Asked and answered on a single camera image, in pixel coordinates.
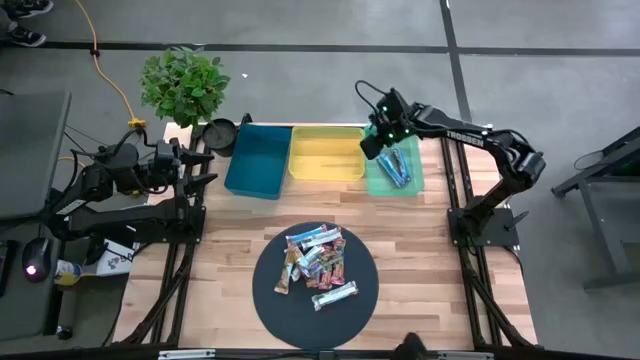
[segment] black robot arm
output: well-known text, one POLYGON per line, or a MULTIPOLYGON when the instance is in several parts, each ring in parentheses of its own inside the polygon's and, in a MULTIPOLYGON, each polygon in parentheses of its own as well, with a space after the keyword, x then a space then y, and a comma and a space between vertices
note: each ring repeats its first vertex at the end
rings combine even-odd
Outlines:
POLYGON ((200 221, 201 209, 193 209, 189 203, 198 189, 214 180, 216 174, 192 176, 182 173, 182 166, 203 164, 213 155, 201 154, 182 147, 177 138, 166 143, 158 141, 150 145, 154 156, 146 163, 139 163, 137 148, 128 143, 101 147, 90 156, 94 163, 82 169, 79 176, 60 196, 52 202, 48 211, 49 227, 62 239, 73 239, 95 231, 108 231, 127 226, 135 230, 139 242, 154 242, 166 239, 166 232, 188 234, 194 232, 200 221), (110 198, 114 190, 122 194, 162 194, 173 188, 173 197, 157 205, 96 212, 85 208, 89 202, 100 202, 110 198))
POLYGON ((542 173, 545 161, 529 142, 513 130, 493 130, 448 117, 428 105, 408 105, 400 93, 391 89, 369 116, 375 134, 361 142, 362 150, 373 159, 385 146, 407 137, 449 138, 489 152, 496 161, 501 180, 484 196, 476 196, 460 214, 459 224, 472 235, 479 235, 493 215, 493 209, 511 195, 531 188, 542 173))

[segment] black pot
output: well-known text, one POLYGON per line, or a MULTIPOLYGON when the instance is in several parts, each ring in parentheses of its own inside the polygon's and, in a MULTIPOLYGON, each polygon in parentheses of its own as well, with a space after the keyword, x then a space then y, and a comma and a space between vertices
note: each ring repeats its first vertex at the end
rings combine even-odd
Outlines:
POLYGON ((228 119, 215 119, 202 130, 204 144, 222 157, 233 154, 237 137, 238 128, 228 119))

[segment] shoe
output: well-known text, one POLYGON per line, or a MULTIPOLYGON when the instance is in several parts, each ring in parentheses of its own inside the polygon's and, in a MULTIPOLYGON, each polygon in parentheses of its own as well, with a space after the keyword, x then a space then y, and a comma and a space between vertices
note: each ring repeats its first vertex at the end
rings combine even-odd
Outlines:
POLYGON ((7 31, 7 35, 11 38, 15 44, 26 46, 26 47, 38 47, 47 40, 47 37, 35 33, 33 31, 29 31, 27 28, 24 28, 17 23, 12 23, 9 26, 9 31, 7 31))
POLYGON ((53 8, 51 0, 22 0, 19 4, 2 7, 10 19, 26 19, 36 15, 45 14, 53 8))

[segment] potted plant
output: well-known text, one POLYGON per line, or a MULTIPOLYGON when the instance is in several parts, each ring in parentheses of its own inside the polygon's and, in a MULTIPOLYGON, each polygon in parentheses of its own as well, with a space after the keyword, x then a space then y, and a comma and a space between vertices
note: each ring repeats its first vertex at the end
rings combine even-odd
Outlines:
POLYGON ((221 156, 231 156, 237 136, 233 122, 212 120, 224 100, 230 77, 220 73, 220 58, 200 56, 202 49, 167 49, 162 57, 152 56, 142 70, 142 105, 151 105, 156 116, 172 118, 180 127, 193 126, 203 119, 205 144, 221 156))

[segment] black mouse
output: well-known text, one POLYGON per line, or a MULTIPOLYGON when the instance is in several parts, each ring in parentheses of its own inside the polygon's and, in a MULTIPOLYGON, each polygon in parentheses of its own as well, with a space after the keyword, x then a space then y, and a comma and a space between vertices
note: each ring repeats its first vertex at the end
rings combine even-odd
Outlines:
POLYGON ((51 272, 51 240, 35 238, 27 243, 22 250, 22 271, 30 282, 41 282, 49 277, 51 272))

